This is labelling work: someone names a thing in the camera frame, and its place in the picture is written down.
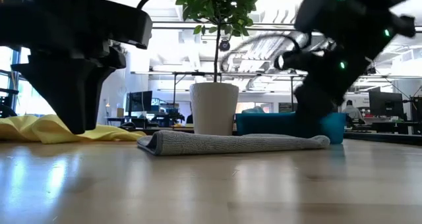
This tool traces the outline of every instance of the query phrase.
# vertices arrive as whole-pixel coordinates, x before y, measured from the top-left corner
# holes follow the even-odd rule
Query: wooden table surface
[[[422,223],[422,150],[152,157],[134,143],[0,144],[0,223]]]

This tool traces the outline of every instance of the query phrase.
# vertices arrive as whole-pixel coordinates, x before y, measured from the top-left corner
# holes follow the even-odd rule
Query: potted plant
[[[214,26],[216,52],[214,58],[214,83],[199,83],[191,86],[191,101],[195,133],[230,135],[233,128],[239,88],[231,84],[215,83],[218,75],[218,53],[222,32],[230,36],[248,36],[246,29],[253,25],[248,14],[256,10],[258,0],[176,0],[183,6],[183,20],[200,23],[194,34],[205,34],[206,23]]]

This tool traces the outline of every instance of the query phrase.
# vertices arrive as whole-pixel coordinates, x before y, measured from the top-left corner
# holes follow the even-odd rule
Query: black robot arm
[[[126,67],[109,41],[148,47],[144,11],[106,0],[4,0],[0,45],[31,50],[13,65],[74,134],[96,127],[103,81]]]
[[[396,16],[389,8],[405,0],[304,0],[295,28],[309,34],[323,33],[335,42],[323,56],[309,51],[282,55],[282,69],[308,72],[296,89],[297,115],[319,119],[341,105],[347,89],[395,35],[414,37],[414,18]]]

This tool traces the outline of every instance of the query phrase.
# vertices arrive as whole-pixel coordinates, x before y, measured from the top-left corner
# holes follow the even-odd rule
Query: green led light
[[[384,35],[387,36],[387,37],[390,37],[390,32],[387,29],[385,29],[384,30]]]

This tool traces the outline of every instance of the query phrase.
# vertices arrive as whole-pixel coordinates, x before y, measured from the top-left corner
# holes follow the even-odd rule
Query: plant stem
[[[221,29],[222,24],[220,21],[218,21],[217,24],[217,40],[216,40],[216,56],[214,58],[214,82],[217,82],[217,69],[218,69],[218,47],[220,46],[220,37],[221,37]]]

